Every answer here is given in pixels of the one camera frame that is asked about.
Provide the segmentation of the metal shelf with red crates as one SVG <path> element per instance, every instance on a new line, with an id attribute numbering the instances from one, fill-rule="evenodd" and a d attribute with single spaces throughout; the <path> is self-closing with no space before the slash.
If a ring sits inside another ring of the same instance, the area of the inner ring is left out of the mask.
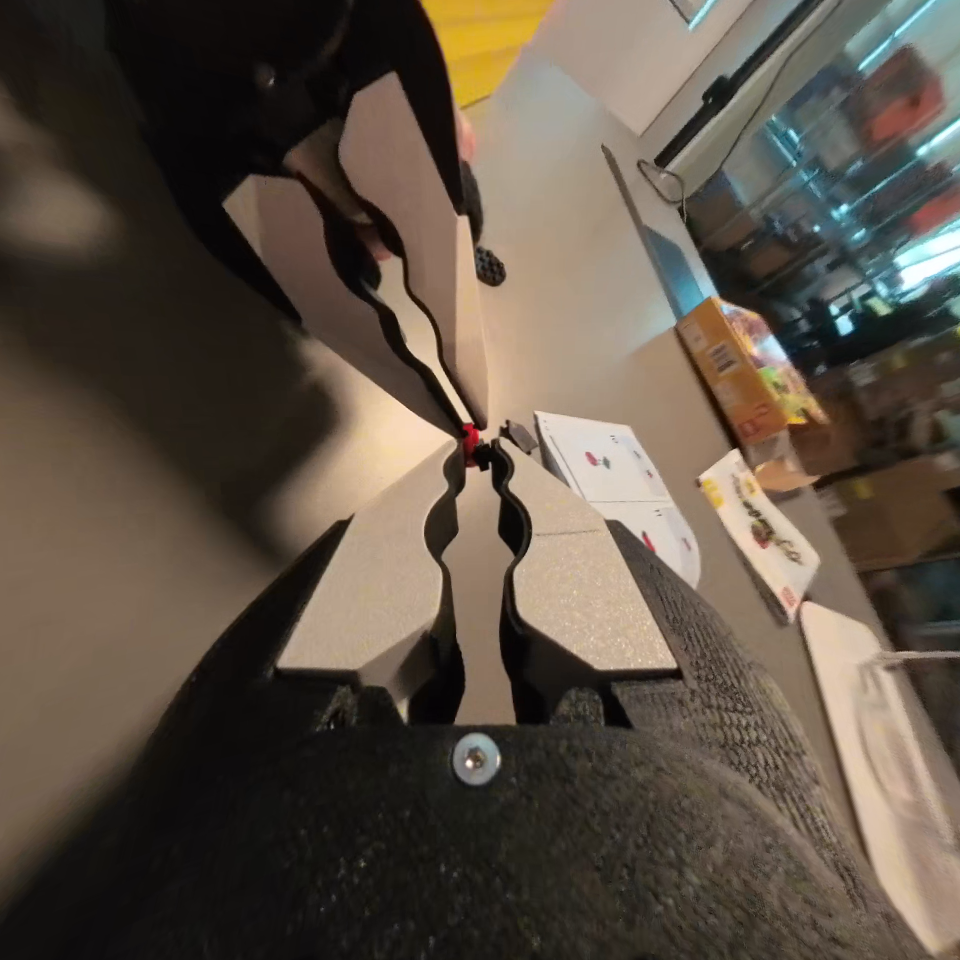
<path id="1" fill-rule="evenodd" d="M 686 201 L 718 294 L 807 372 L 958 324 L 958 43 L 866 31 Z"/>

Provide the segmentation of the dark flat stand base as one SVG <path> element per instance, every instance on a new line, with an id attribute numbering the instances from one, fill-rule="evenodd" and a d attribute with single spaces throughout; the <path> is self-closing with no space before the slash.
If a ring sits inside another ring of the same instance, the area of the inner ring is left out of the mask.
<path id="1" fill-rule="evenodd" d="M 674 319 L 679 322 L 707 299 L 707 290 L 695 275 L 690 258 L 681 247 L 642 219 L 642 213 L 633 199 L 624 174 L 610 148 L 606 144 L 602 144 L 601 152 L 630 221 L 673 312 Z"/>

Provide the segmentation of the wooden book stand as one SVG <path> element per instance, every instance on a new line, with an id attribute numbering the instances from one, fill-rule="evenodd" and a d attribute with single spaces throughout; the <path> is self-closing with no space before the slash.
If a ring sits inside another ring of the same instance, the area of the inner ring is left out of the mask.
<path id="1" fill-rule="evenodd" d="M 891 651 L 864 623 L 804 602 L 798 623 L 870 867 L 936 958 L 958 958 L 958 772 L 914 682 L 957 651 Z"/>

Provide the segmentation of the black stand pole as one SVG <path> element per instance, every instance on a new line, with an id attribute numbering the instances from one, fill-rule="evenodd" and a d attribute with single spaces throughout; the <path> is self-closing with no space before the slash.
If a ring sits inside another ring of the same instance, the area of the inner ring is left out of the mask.
<path id="1" fill-rule="evenodd" d="M 676 162 L 821 6 L 821 1 L 750 2 L 642 132 L 649 160 L 659 169 Z"/>

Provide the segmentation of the person's left hand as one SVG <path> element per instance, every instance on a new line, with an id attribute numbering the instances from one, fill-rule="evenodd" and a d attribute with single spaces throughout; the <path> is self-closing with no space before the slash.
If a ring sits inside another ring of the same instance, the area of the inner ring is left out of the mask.
<path id="1" fill-rule="evenodd" d="M 353 225 L 357 236 L 375 263 L 385 263 L 397 255 L 394 248 L 385 239 L 379 223 L 375 219 L 364 214 L 354 218 Z"/>

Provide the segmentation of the yellow plastic bin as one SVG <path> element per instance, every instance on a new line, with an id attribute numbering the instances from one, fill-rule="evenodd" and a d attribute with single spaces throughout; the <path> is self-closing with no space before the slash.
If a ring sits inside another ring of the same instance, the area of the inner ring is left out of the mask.
<path id="1" fill-rule="evenodd" d="M 551 1 L 423 1 L 465 110 L 488 99 L 534 37 Z"/>

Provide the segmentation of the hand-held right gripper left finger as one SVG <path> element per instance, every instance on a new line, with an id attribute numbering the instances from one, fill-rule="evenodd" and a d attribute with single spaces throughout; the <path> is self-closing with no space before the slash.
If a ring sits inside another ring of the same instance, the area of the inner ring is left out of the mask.
<path id="1" fill-rule="evenodd" d="M 454 440 L 354 513 L 276 662 L 297 679 L 386 690 L 411 718 L 462 697 L 450 570 L 462 446 Z"/>

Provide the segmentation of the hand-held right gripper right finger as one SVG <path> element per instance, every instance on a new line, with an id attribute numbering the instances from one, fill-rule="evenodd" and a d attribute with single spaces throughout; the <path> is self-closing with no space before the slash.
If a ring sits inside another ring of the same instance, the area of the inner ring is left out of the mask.
<path id="1" fill-rule="evenodd" d="M 529 690 L 676 677 L 680 668 L 606 519 L 511 442 L 494 442 L 498 534 L 509 548 L 503 664 Z"/>

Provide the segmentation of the small white lego leaflet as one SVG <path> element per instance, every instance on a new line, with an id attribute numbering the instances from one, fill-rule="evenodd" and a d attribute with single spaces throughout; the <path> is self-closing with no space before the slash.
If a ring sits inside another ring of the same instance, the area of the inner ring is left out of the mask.
<path id="1" fill-rule="evenodd" d="M 821 558 L 763 490 L 742 454 L 731 450 L 698 478 L 698 486 L 774 617 L 792 624 Z"/>

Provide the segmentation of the colourful lego box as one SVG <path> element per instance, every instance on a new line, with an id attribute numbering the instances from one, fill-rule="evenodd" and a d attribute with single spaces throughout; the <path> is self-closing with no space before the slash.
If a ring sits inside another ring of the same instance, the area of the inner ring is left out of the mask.
<path id="1" fill-rule="evenodd" d="M 831 421 L 765 318 L 714 295 L 677 330 L 762 489 L 786 495 L 812 486 L 818 478 L 794 440 L 830 438 Z"/>

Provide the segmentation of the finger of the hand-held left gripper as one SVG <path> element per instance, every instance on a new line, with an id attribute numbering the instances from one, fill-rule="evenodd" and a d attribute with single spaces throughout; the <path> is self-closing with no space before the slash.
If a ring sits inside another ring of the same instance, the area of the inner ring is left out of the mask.
<path id="1" fill-rule="evenodd" d="M 338 148 L 342 174 L 384 241 L 397 248 L 404 289 L 434 337 L 434 368 L 406 342 L 394 311 L 378 294 L 357 289 L 374 313 L 383 347 L 358 345 L 358 369 L 433 425 L 486 425 L 489 373 L 470 221 L 457 212 L 439 161 L 451 161 L 453 188 L 462 186 L 455 109 L 449 90 L 427 98 L 429 142 L 392 71 L 351 99 Z"/>
<path id="2" fill-rule="evenodd" d="M 223 209 L 307 333 L 427 424 L 463 437 L 462 416 L 362 277 L 365 250 L 335 210 L 322 210 L 297 179 L 260 174 L 247 176 Z"/>

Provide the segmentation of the large cardboard box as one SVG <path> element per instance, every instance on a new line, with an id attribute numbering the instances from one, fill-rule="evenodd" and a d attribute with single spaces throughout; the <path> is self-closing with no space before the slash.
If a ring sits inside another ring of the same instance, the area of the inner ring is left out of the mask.
<path id="1" fill-rule="evenodd" d="M 818 489 L 860 573 L 906 567 L 958 547 L 958 494 L 955 452 L 899 461 Z"/>

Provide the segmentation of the lego instruction booklet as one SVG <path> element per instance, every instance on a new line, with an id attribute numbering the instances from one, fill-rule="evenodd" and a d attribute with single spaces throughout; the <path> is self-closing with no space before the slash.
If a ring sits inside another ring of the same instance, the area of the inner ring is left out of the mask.
<path id="1" fill-rule="evenodd" d="M 619 522 L 691 588 L 702 558 L 690 523 L 625 424 L 534 412 L 543 466 L 606 520 Z"/>

